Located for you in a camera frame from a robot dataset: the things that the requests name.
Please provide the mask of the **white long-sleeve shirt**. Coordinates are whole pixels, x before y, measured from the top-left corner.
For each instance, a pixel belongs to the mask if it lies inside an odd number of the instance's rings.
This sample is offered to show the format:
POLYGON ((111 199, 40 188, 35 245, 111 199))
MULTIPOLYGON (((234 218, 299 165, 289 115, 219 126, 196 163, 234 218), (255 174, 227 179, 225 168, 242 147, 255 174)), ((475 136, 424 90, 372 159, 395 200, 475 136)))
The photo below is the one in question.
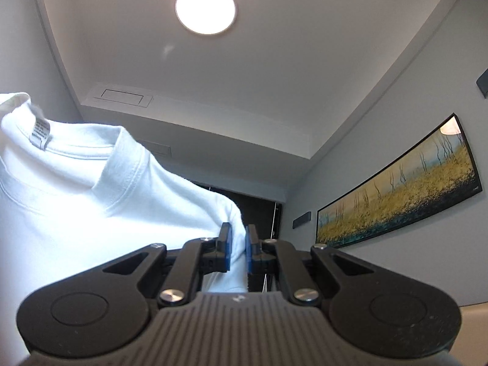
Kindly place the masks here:
POLYGON ((36 289, 152 243, 169 249, 232 228, 231 266, 207 292, 245 292, 236 204, 165 170, 123 127, 46 119, 27 93, 1 96, 1 362, 27 349, 16 328, 36 289))

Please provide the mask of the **dark wardrobe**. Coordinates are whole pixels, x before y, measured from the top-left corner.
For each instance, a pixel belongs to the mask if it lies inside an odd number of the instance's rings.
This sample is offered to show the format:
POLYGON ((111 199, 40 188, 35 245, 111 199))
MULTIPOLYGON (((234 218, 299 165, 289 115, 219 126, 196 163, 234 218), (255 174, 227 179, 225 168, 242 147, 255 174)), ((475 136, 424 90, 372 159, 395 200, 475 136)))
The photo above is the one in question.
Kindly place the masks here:
POLYGON ((194 184, 209 191, 217 192, 228 197, 239 207, 244 226, 252 224, 257 229, 260 240, 280 237, 280 223, 283 205, 277 201, 270 201, 260 197, 252 197, 227 189, 212 187, 208 184, 195 182, 194 184))

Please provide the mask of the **round ceiling light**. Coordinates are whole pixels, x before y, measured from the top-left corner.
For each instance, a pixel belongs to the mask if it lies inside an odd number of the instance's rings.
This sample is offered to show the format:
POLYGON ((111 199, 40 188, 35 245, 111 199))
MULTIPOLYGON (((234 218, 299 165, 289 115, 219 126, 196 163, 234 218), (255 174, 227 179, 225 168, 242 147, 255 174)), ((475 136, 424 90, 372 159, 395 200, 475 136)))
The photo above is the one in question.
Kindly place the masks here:
POLYGON ((216 36, 231 27, 237 18, 234 0, 175 0, 179 22, 202 36, 216 36))

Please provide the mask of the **black wall speaker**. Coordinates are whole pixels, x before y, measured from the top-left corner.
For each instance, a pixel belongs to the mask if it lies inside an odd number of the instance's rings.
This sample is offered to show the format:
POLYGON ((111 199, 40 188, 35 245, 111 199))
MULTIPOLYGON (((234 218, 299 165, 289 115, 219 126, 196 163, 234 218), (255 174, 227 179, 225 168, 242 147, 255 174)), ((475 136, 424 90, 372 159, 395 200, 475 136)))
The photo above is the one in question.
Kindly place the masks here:
POLYGON ((295 218, 292 222, 292 228, 297 229, 300 226, 303 226, 304 224, 308 223, 311 221, 312 218, 312 212, 308 211, 302 214, 301 216, 295 218))

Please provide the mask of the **landscape painting black frame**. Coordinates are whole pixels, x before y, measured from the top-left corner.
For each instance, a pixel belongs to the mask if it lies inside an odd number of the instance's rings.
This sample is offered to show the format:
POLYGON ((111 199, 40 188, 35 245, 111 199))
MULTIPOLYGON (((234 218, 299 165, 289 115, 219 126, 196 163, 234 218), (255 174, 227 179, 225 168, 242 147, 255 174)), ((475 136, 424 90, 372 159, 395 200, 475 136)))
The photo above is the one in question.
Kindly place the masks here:
POLYGON ((315 240, 340 248, 408 226, 482 191, 456 114, 351 191, 317 212, 315 240))

